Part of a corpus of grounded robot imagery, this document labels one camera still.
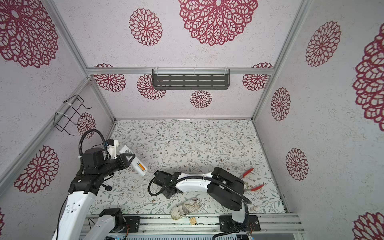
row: black mounting plate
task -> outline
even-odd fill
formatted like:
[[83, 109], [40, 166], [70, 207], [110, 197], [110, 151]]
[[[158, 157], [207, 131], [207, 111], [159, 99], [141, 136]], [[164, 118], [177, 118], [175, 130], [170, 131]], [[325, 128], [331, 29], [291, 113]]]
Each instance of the black mounting plate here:
[[[138, 232], [140, 225], [140, 217], [124, 217], [125, 223], [127, 223], [130, 228], [128, 232]], [[119, 232], [127, 232], [127, 226], [124, 226]]]
[[[234, 223], [231, 215], [219, 216], [218, 219], [220, 222], [220, 231], [222, 232], [232, 231], [232, 230], [235, 230], [238, 226], [240, 226], [240, 223], [236, 223], [236, 224]], [[245, 232], [251, 231], [249, 223], [253, 223], [253, 225], [255, 226], [255, 229], [253, 230], [254, 232], [259, 232], [261, 230], [258, 217], [256, 215], [249, 215], [248, 221], [243, 227], [243, 229], [241, 229], [241, 231], [245, 231]]]

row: red-handled pliers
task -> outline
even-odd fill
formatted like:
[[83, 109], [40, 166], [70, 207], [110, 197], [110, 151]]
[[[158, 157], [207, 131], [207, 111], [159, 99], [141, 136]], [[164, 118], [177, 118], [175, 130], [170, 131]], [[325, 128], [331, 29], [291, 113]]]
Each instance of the red-handled pliers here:
[[[243, 177], [247, 176], [250, 172], [253, 171], [253, 169], [254, 169], [254, 168], [251, 168], [251, 169], [249, 169], [248, 171], [246, 171], [246, 172], [240, 177], [240, 179], [242, 179]], [[249, 191], [249, 192], [257, 191], [257, 190], [261, 189], [261, 188], [264, 186], [264, 184], [262, 184], [262, 185], [260, 185], [260, 186], [258, 186], [258, 187], [249, 188], [248, 183], [246, 183], [246, 182], [244, 182], [244, 183], [245, 183], [245, 185], [246, 185], [246, 189], [244, 189], [244, 191]]]

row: zip tie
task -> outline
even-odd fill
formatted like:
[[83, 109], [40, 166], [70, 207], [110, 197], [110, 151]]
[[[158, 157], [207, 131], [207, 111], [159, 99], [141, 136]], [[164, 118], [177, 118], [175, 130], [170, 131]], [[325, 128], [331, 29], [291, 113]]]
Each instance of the zip tie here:
[[59, 112], [57, 112], [56, 114], [62, 114], [62, 115], [64, 115], [64, 116], [68, 117], [68, 115], [67, 115], [67, 114], [64, 114], [64, 113], [59, 113]]

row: leaf-patterned surface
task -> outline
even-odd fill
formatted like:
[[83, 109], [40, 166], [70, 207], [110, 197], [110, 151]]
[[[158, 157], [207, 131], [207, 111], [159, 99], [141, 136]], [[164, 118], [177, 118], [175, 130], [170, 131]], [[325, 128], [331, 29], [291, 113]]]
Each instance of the leaf-patterned surface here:
[[[148, 172], [143, 177], [133, 167], [116, 172], [106, 181], [112, 191], [100, 188], [89, 214], [111, 207], [120, 207], [124, 214], [168, 214], [173, 206], [192, 197], [202, 202], [198, 213], [228, 213], [204, 192], [179, 193], [166, 199], [163, 195], [152, 197], [147, 191], [157, 170], [202, 174], [215, 167], [235, 176], [255, 168], [243, 180], [251, 187], [265, 186], [245, 193], [252, 201], [250, 212], [285, 212], [250, 120], [124, 120], [117, 122], [112, 139], [119, 140], [118, 150], [127, 145]], [[153, 184], [151, 190], [157, 192], [159, 187]]]

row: small red flower design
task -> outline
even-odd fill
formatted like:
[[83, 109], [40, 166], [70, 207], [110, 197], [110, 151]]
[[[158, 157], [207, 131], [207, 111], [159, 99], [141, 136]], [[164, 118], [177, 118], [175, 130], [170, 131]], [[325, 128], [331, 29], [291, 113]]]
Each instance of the small red flower design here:
[[137, 9], [131, 15], [129, 28], [141, 44], [153, 46], [160, 41], [163, 29], [156, 15], [148, 9]]
[[276, 121], [286, 118], [289, 108], [291, 107], [291, 99], [289, 92], [285, 88], [279, 88], [273, 94], [271, 101], [271, 113]]
[[354, 240], [382, 240], [384, 239], [384, 216], [366, 212], [353, 222]]
[[58, 35], [39, 0], [0, 1], [0, 52], [23, 67], [49, 65]]
[[312, 67], [326, 63], [333, 56], [340, 42], [340, 26], [330, 21], [319, 27], [308, 43], [307, 62]]
[[304, 153], [297, 148], [292, 148], [285, 160], [289, 174], [296, 180], [303, 180], [308, 174], [308, 161]]
[[191, 103], [197, 108], [205, 108], [212, 102], [212, 95], [204, 90], [198, 90], [192, 93]]
[[[77, 130], [80, 135], [83, 135], [86, 131], [90, 129], [94, 129], [96, 127], [95, 119], [89, 113], [83, 113], [80, 115], [79, 120], [77, 121]], [[92, 137], [94, 132], [90, 132], [87, 134], [85, 138]]]
[[362, 61], [356, 66], [356, 104], [364, 109], [364, 117], [372, 119], [384, 131], [384, 24], [379, 34], [364, 48]]
[[[253, 68], [273, 68], [273, 66], [270, 63], [259, 63]], [[267, 80], [267, 74], [246, 74], [243, 76], [243, 85], [248, 90], [257, 91], [264, 88]]]
[[137, 80], [137, 89], [141, 95], [152, 100], [162, 98], [167, 92], [166, 90], [157, 90], [153, 88], [151, 74], [140, 76]]
[[3, 226], [4, 225], [5, 225], [5, 223], [4, 223], [4, 214], [2, 214], [1, 208], [0, 208], [0, 236], [1, 236], [1, 230], [3, 230]]
[[58, 168], [59, 159], [55, 151], [49, 146], [43, 146], [13, 185], [21, 192], [37, 193], [55, 179]]
[[232, 41], [252, 21], [257, 0], [179, 0], [180, 17], [191, 37], [201, 44], [223, 45]]
[[[109, 64], [101, 63], [96, 68], [114, 68]], [[125, 88], [125, 78], [123, 74], [94, 74], [93, 77], [98, 85], [110, 92], [120, 92]]]

